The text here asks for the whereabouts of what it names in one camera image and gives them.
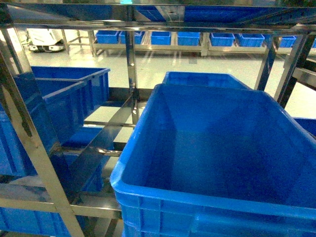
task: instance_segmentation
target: metal shelf board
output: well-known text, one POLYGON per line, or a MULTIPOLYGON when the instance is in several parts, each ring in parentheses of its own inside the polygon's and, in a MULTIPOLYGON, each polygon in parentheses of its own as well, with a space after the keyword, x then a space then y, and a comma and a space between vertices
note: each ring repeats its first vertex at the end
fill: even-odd
MULTIPOLYGON (((16 2, 16 3, 30 3, 29 0, 3 0, 2 2, 16 2)), ((33 3, 54 3, 54 4, 104 4, 104 5, 180 5, 180 6, 256 6, 256 7, 278 7, 278 6, 291 6, 285 5, 280 0, 33 0, 33 3)))

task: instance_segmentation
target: metal frame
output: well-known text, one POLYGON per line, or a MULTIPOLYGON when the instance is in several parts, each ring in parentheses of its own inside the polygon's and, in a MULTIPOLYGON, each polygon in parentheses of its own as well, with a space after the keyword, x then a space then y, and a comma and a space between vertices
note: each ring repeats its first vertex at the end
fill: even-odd
POLYGON ((87 31, 88 32, 88 36, 81 36, 80 35, 80 31, 77 30, 77 37, 70 40, 70 41, 67 41, 67 37, 66 37, 66 33, 65 33, 65 30, 62 29, 61 30, 62 32, 62 35, 63 35, 63 41, 64 41, 64 45, 65 45, 65 50, 66 52, 69 54, 70 52, 70 49, 69 49, 69 46, 73 45, 73 46, 90 46, 90 50, 91 50, 91 53, 92 53, 92 56, 94 57, 95 56, 95 50, 94 50, 94 47, 93 47, 93 42, 95 41, 95 36, 94 36, 94 32, 93 31, 87 31), (89 43, 82 43, 82 39, 88 39, 89 40, 89 43))
MULTIPOLYGON (((10 0, 27 8, 28 5, 26 0, 10 0)), ((183 22, 183 6, 186 5, 231 5, 231 6, 263 6, 264 4, 274 3, 274 7, 281 6, 281 1, 249 1, 249 0, 232 0, 224 3, 221 0, 182 0, 182 1, 169 1, 169 0, 135 0, 134 4, 124 4, 122 0, 99 0, 98 4, 109 4, 114 5, 118 9, 117 19, 121 21, 100 21, 100 20, 89 20, 82 21, 78 19, 63 18, 63 19, 14 19, 12 20, 9 16, 7 5, 0 3, 2 13, 0 15, 0 103, 4 107, 6 113, 11 119, 12 125, 18 134, 18 137, 23 143, 25 150, 27 151, 34 167, 36 168, 41 180, 43 181, 45 188, 41 187, 25 187, 21 185, 11 184, 0 184, 0 206, 21 208, 28 210, 41 210, 58 212, 69 232, 74 237, 83 236, 94 236, 92 233, 93 226, 95 225, 96 218, 110 218, 112 219, 106 236, 110 236, 113 232, 113 227, 117 223, 117 219, 121 218, 120 206, 116 202, 115 197, 111 194, 90 194, 80 191, 80 188, 86 178, 93 172, 100 159, 104 155, 115 155, 119 156, 120 153, 117 151, 122 150, 124 144, 115 144, 117 151, 107 150, 108 144, 113 142, 114 138, 122 127, 135 127, 138 121, 139 102, 143 97, 147 98, 149 91, 142 91, 137 88, 137 74, 136 74, 136 61, 135 51, 136 50, 163 50, 162 47, 155 48, 153 45, 134 45, 134 31, 189 31, 189 32, 203 32, 202 44, 197 48, 191 48, 189 50, 197 50, 205 55, 208 51, 218 52, 239 52, 245 51, 241 47, 231 47, 230 49, 222 47, 209 47, 208 44, 208 33, 209 32, 233 32, 233 33, 257 33, 263 32, 266 34, 273 34, 271 41, 268 43, 266 49, 259 48, 255 51, 254 48, 246 49, 248 52, 262 52, 265 53, 264 60, 260 69, 259 76, 256 82, 256 88, 264 90, 267 83, 271 67, 277 52, 281 52, 278 49, 279 39, 278 36, 283 35, 301 35, 297 40, 296 44, 291 51, 290 57, 285 64, 284 74, 280 81, 278 90, 276 92, 276 99, 281 105, 285 106, 288 97, 298 81, 303 83, 310 88, 316 87, 316 63, 306 61, 307 54, 310 52, 312 43, 315 39, 313 34, 316 33, 316 25, 300 25, 293 23, 286 24, 267 24, 262 25, 257 22, 269 19, 275 15, 291 12, 291 8, 281 9, 276 14, 269 14, 260 19, 245 20, 238 24, 218 24, 218 23, 203 23, 203 22, 183 22), (156 5, 158 6, 159 12, 167 20, 166 22, 149 22, 149 21, 138 21, 137 13, 135 11, 136 5, 156 5), (178 14, 171 14, 170 9, 178 11, 178 14), (75 30, 125 30, 125 45, 115 45, 119 47, 117 49, 126 48, 127 55, 127 66, 128 66, 128 79, 129 89, 118 89, 112 88, 112 97, 116 98, 116 101, 124 101, 124 105, 119 111, 112 117, 108 123, 97 123, 97 125, 104 126, 103 130, 93 139, 89 146, 80 152, 79 158, 70 167, 70 173, 75 177, 76 184, 72 182, 72 179, 63 180, 58 175, 58 169, 54 167, 54 161, 56 157, 62 157, 63 149, 57 139, 56 135, 52 135, 53 146, 47 148, 46 144, 40 137, 40 124, 32 118, 29 108, 29 97, 23 94, 21 87, 27 85, 16 84, 15 80, 19 77, 28 75, 27 82, 35 82, 34 75, 31 73, 30 65, 27 61, 26 55, 23 51, 21 43, 17 40, 12 39, 12 36, 8 34, 8 30, 14 31, 14 26, 25 26, 35 28, 53 28, 53 29, 75 29, 75 30), (126 120, 132 113, 133 124, 126 124, 126 120), (92 158, 86 159, 86 155, 90 155, 92 158), (82 167, 89 167, 82 173, 82 167), (88 225, 86 230, 82 230, 76 215, 89 216, 91 223, 88 225)), ((77 4, 82 3, 81 0, 61 0, 58 3, 71 3, 77 4)), ((93 4, 95 1, 86 1, 86 4, 93 4)), ((309 23, 308 19, 304 19, 304 23, 309 23)), ((76 39, 66 42, 69 45, 77 45, 74 41, 78 40, 81 44, 81 36, 76 39)), ((90 47, 92 53, 97 49, 94 42, 94 36, 89 35, 90 47)), ((102 46, 102 49, 109 49, 106 45, 102 46)), ((180 48, 178 45, 171 45, 166 50, 187 50, 180 48)), ((35 84, 32 88, 32 98, 36 95, 40 95, 39 89, 35 84)), ((45 106, 41 111, 44 115, 47 115, 47 121, 50 122, 48 112, 45 106)))

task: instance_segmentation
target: metal bar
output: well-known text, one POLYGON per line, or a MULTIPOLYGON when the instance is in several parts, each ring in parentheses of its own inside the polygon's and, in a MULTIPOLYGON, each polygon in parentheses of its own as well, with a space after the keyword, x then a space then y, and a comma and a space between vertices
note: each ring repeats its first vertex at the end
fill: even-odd
POLYGON ((67 43, 67 45, 73 45, 73 46, 91 46, 89 43, 67 43))
POLYGON ((69 54, 69 45, 68 45, 68 42, 67 42, 67 37, 66 37, 66 33, 65 33, 65 30, 64 30, 64 29, 61 30, 61 34, 62 34, 62 36, 63 36, 64 45, 65 45, 65 50, 66 50, 66 52, 69 54))
POLYGON ((80 35, 80 31, 79 30, 77 30, 77 36, 78 36, 79 43, 81 43, 81 35, 80 35))
POLYGON ((111 219, 104 237, 112 237, 114 234, 115 228, 117 227, 117 224, 118 224, 118 219, 111 219))
MULTIPOLYGON (((0 206, 59 212, 45 188, 15 184, 0 184, 0 206)), ((121 219, 120 206, 112 194, 81 192, 69 207, 73 215, 121 219)))
MULTIPOLYGON (((126 14, 129 21, 134 20, 134 7, 127 6, 126 14)), ((135 59, 135 42, 134 42, 134 32, 125 31, 125 45, 126 45, 126 58, 127 58, 127 73, 128 73, 128 83, 129 83, 129 93, 132 97, 132 121, 136 124, 139 119, 139 92, 137 88, 137 70, 136 70, 136 59, 135 59)))
POLYGON ((90 50, 91 50, 91 54, 94 57, 95 53, 94 53, 94 48, 93 48, 93 43, 95 41, 95 37, 94 37, 94 32, 93 30, 88 31, 88 37, 89 37, 89 45, 90 45, 90 50))
MULTIPOLYGON (((2 5, 2 12, 7 12, 6 6, 2 5)), ((17 37, 15 29, 11 31, 13 36, 17 37)), ((57 139, 56 133, 54 133, 54 128, 51 125, 51 120, 49 113, 45 107, 45 102, 41 97, 40 90, 35 81, 34 75, 32 73, 30 64, 22 66, 22 73, 17 73, 17 71, 10 71, 8 65, 12 64, 10 60, 15 57, 15 54, 6 55, 6 47, 3 41, 0 41, 0 103, 4 108, 6 114, 8 115, 17 136, 23 144, 23 147, 32 161, 38 175, 40 176, 42 182, 44 183, 50 198, 52 199, 54 206, 60 213, 68 231, 72 236, 83 237, 83 232, 81 227, 73 214, 63 186, 59 180, 63 181, 66 190, 69 189, 67 186, 67 179, 70 179, 67 172, 67 163, 61 153, 61 146, 57 139), (43 144, 37 127, 42 126, 42 120, 34 120, 36 115, 32 113, 33 117, 30 115, 29 110, 31 109, 41 109, 41 116, 47 119, 47 124, 45 125, 46 131, 40 132, 42 137, 44 133, 50 132, 51 136, 47 137, 49 139, 49 144, 43 144), (57 175, 57 170, 60 167, 64 171, 57 175)), ((14 50, 20 51, 20 56, 23 62, 27 61, 24 49, 21 42, 15 42, 13 45, 14 50)))
POLYGON ((121 208, 112 194, 103 196, 80 195, 78 203, 71 205, 74 213, 80 216, 121 219, 121 208))
POLYGON ((284 72, 274 97, 283 108, 285 108, 296 83, 296 79, 292 76, 294 70, 305 64, 314 40, 313 35, 298 36, 288 60, 284 63, 284 72))
MULTIPOLYGON (((97 126, 106 126, 109 123, 108 122, 99 122, 99 121, 84 121, 84 124, 88 124, 88 125, 97 125, 97 126)), ((134 124, 129 124, 129 123, 117 123, 115 124, 115 126, 121 126, 121 127, 131 127, 134 128, 135 125, 134 124)))
MULTIPOLYGON (((84 149, 82 148, 72 148, 72 147, 63 147, 64 152, 73 153, 73 154, 81 154, 84 149)), ((114 150, 102 150, 104 156, 110 156, 110 157, 119 157, 122 151, 114 151, 114 150)))
POLYGON ((316 25, 295 24, 237 24, 204 22, 151 22, 151 21, 79 21, 79 20, 15 20, 16 26, 29 28, 121 31, 186 31, 296 35, 315 32, 316 25))
POLYGON ((296 68, 293 77, 297 79, 297 82, 316 90, 316 72, 304 68, 296 68))
POLYGON ((265 55, 262 59, 261 68, 257 77, 255 90, 265 90, 270 72, 272 70, 273 63, 277 55, 278 48, 280 46, 280 38, 270 36, 267 42, 267 48, 265 55))
POLYGON ((101 159, 104 157, 105 150, 111 147, 114 139, 122 128, 115 124, 126 123, 130 116, 131 105, 132 99, 129 97, 124 105, 113 115, 108 125, 99 132, 78 158, 70 165, 70 172, 74 179, 74 183, 71 183, 70 185, 74 192, 79 192, 81 190, 86 181, 95 171, 96 167, 100 164, 101 159))

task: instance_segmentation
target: plastic crate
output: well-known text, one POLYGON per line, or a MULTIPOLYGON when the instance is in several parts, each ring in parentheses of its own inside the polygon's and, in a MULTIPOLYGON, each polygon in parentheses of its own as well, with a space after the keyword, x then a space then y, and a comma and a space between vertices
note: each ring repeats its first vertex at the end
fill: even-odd
POLYGON ((212 46, 233 46, 235 36, 230 33, 211 33, 210 34, 212 46))
POLYGON ((178 45, 197 46, 200 33, 197 32, 179 32, 178 45))
POLYGON ((261 47, 265 37, 262 34, 236 34, 241 47, 261 47))
MULTIPOLYGON (((271 35, 263 35, 266 39, 266 41, 268 41, 271 37, 271 35)), ((284 36, 281 39, 280 42, 280 48, 291 48, 293 46, 293 44, 296 41, 296 36, 284 36)))
MULTIPOLYGON (((77 216, 77 219, 84 226, 84 217, 77 216)), ((0 207, 0 229, 33 235, 71 236, 58 213, 3 207, 0 207)))
POLYGON ((166 21, 155 6, 137 6, 136 10, 151 21, 166 21))
POLYGON ((262 91, 161 84, 111 184, 140 236, 311 236, 315 152, 262 91))
POLYGON ((152 32, 152 44, 170 45, 171 33, 170 32, 152 32))
POLYGON ((95 35, 98 43, 118 43, 119 31, 98 31, 95 35))
POLYGON ((232 75, 221 73, 167 72, 162 83, 171 85, 203 85, 210 87, 250 90, 250 87, 246 86, 232 75))
POLYGON ((305 130, 316 136, 316 119, 314 118, 294 118, 305 130))
MULTIPOLYGON (((66 154, 66 161, 70 165, 77 157, 76 154, 66 154)), ((103 188, 102 169, 109 157, 104 157, 94 174, 87 181, 82 191, 99 192, 103 188)), ((12 184, 23 186, 44 187, 38 176, 27 176, 17 179, 12 184)), ((85 226, 85 218, 77 216, 82 227, 85 226)), ((70 237, 70 234, 58 213, 31 211, 0 207, 0 229, 34 235, 70 237)))
MULTIPOLYGON (((52 80, 37 81, 43 99, 46 102, 46 108, 52 118, 52 124, 61 143, 66 142, 73 134, 80 130, 84 121, 84 109, 87 110, 87 101, 92 101, 86 94, 88 84, 84 81, 71 82, 52 80)), ((34 103, 34 109, 31 115, 40 121, 42 127, 39 132, 47 133, 51 136, 53 131, 48 131, 46 127, 47 120, 42 117, 40 106, 37 101, 34 103)), ((26 176, 35 174, 35 170, 26 154, 15 130, 0 106, 0 174, 26 176)))
POLYGON ((59 79, 66 81, 85 81, 88 83, 84 101, 88 104, 84 115, 90 115, 94 110, 109 99, 109 71, 108 68, 73 68, 73 67, 40 67, 32 66, 32 71, 37 80, 59 79))
MULTIPOLYGON (((135 44, 142 43, 142 39, 143 39, 144 34, 145 34, 145 31, 135 31, 135 33, 134 33, 135 44)), ((121 33, 119 34, 119 37, 120 37, 120 42, 125 43, 125 32, 124 31, 121 31, 121 33)))

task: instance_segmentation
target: metal rack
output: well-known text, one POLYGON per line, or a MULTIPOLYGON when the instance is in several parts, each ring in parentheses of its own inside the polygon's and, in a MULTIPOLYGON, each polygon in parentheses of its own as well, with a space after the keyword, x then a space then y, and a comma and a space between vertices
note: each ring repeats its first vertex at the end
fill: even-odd
MULTIPOLYGON (((259 90, 264 90, 267 84, 278 52, 279 36, 298 35, 284 65, 284 73, 275 99, 285 107, 296 82, 303 83, 310 88, 316 87, 316 62, 307 61, 307 56, 315 40, 316 25, 313 23, 316 22, 316 8, 284 7, 282 1, 279 0, 230 0, 226 3, 221 0, 34 0, 32 4, 29 4, 28 0, 10 0, 7 2, 0 3, 0 102, 45 188, 10 185, 5 183, 5 180, 8 179, 4 178, 4 182, 0 184, 0 206, 59 213, 71 236, 74 237, 94 236, 91 228, 95 223, 95 218, 113 219, 107 232, 107 236, 110 236, 113 226, 117 223, 116 220, 121 218, 120 206, 112 194, 103 192, 92 194, 81 192, 80 189, 104 155, 119 156, 119 152, 105 150, 105 147, 113 142, 123 126, 134 127, 139 118, 139 102, 141 98, 147 98, 148 93, 150 93, 150 91, 137 87, 135 49, 141 45, 134 45, 134 31, 262 32, 272 34, 273 37, 267 43, 256 81, 255 89, 259 90), (160 8, 160 12, 165 13, 162 15, 166 21, 144 21, 135 10, 138 5, 157 6, 160 8), (273 7, 275 11, 232 23, 185 22, 183 11, 188 5, 224 5, 235 6, 236 9, 253 6, 262 7, 262 9, 273 7), (31 12, 31 16, 25 17, 26 11, 31 12), (47 144, 37 130, 39 122, 34 120, 30 114, 27 99, 40 95, 40 91, 34 83, 35 78, 23 47, 18 40, 15 26, 126 31, 126 45, 120 45, 120 47, 126 48, 129 90, 110 88, 110 91, 112 100, 127 100, 108 123, 102 124, 104 125, 103 130, 88 147, 80 152, 79 158, 71 165, 70 172, 73 180, 58 175, 52 162, 62 155, 64 149, 61 147, 56 134, 50 137, 53 145, 47 148, 45 146, 47 144), (22 80, 19 84, 15 82, 16 78, 25 75, 28 76, 27 80, 22 80), (26 87, 32 88, 28 97, 20 93, 22 88, 26 87), (130 114, 132 114, 133 124, 126 124, 130 114), (76 215, 92 217, 91 224, 82 230, 76 215)), ((203 42, 206 42, 206 35, 203 36, 203 42)), ((41 110, 41 114, 46 119, 50 119, 45 106, 41 110)))
POLYGON ((87 45, 87 46, 90 46, 90 50, 91 50, 91 53, 92 53, 92 56, 94 56, 94 48, 93 48, 93 42, 94 42, 94 32, 93 31, 87 31, 88 32, 88 36, 81 36, 80 35, 80 31, 77 30, 77 37, 70 40, 70 41, 67 41, 67 37, 66 37, 66 33, 65 33, 65 30, 62 29, 61 30, 62 32, 62 35, 63 35, 63 40, 64 40, 64 45, 65 45, 65 49, 67 51, 67 53, 69 54, 69 46, 71 45, 76 45, 76 46, 83 46, 83 45, 87 45), (89 43, 83 43, 82 42, 82 39, 88 39, 89 40, 89 43))

